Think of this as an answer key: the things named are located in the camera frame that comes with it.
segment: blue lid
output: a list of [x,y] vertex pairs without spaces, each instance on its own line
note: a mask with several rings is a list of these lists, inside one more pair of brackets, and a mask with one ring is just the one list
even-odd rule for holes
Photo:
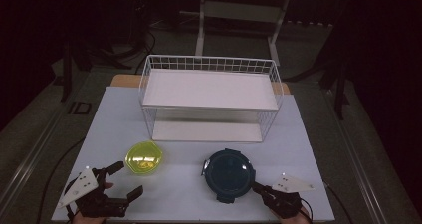
[[233,203],[243,196],[255,181],[255,170],[240,151],[224,149],[205,161],[202,175],[208,186],[217,194],[217,200]]

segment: plastic container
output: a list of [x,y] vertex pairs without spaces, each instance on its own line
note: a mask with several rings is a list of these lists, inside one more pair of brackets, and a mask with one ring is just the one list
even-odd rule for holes
[[135,144],[126,155],[127,166],[136,174],[149,174],[162,159],[161,149],[152,140]]
[[217,200],[233,203],[245,195],[255,181],[255,169],[240,151],[224,149],[205,160],[202,175],[217,194]]

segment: metal stand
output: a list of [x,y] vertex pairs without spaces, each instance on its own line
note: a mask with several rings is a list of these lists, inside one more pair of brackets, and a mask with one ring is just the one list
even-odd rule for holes
[[205,17],[269,22],[276,24],[273,35],[268,38],[268,46],[270,49],[271,59],[276,62],[277,66],[279,66],[280,62],[279,55],[277,54],[276,41],[283,25],[289,1],[290,0],[284,0],[283,6],[281,8],[277,8],[201,0],[199,11],[199,33],[196,42],[195,56],[202,56],[203,54]]
[[[90,55],[96,56],[117,69],[131,69],[131,67],[120,63],[114,57],[106,54],[102,50],[90,45],[88,42],[78,38],[70,38],[64,44],[63,52],[63,76],[59,81],[63,86],[63,94],[61,102],[65,102],[72,91],[72,60],[75,60],[76,65],[81,71],[89,71],[92,67]],[[117,58],[129,56],[137,52],[142,46],[140,43],[129,52],[117,55]]]
[[344,60],[328,60],[320,65],[313,66],[310,69],[301,72],[293,77],[284,78],[284,82],[297,82],[303,78],[306,78],[316,72],[325,70],[322,78],[319,80],[319,86],[322,89],[330,89],[337,80],[337,87],[335,90],[335,101],[334,101],[334,110],[338,115],[338,118],[343,120],[341,107],[344,102],[344,85],[345,85],[345,75],[347,66],[350,63],[351,57],[344,58]]

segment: metal frame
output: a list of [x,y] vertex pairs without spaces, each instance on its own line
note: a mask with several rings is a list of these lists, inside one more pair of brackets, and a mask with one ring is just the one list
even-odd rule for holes
[[284,0],[283,7],[268,7],[247,4],[235,4],[227,2],[215,2],[201,0],[199,11],[199,32],[196,42],[195,56],[202,56],[204,49],[204,23],[205,17],[218,17],[227,19],[238,19],[256,22],[269,22],[276,25],[274,33],[268,38],[271,59],[277,66],[280,65],[277,53],[276,41],[283,25],[290,0]]

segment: white shelf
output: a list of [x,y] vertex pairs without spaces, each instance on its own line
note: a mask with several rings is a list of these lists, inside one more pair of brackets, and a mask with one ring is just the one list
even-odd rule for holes
[[268,75],[151,69],[145,108],[277,111]]
[[154,140],[263,141],[257,112],[159,109]]

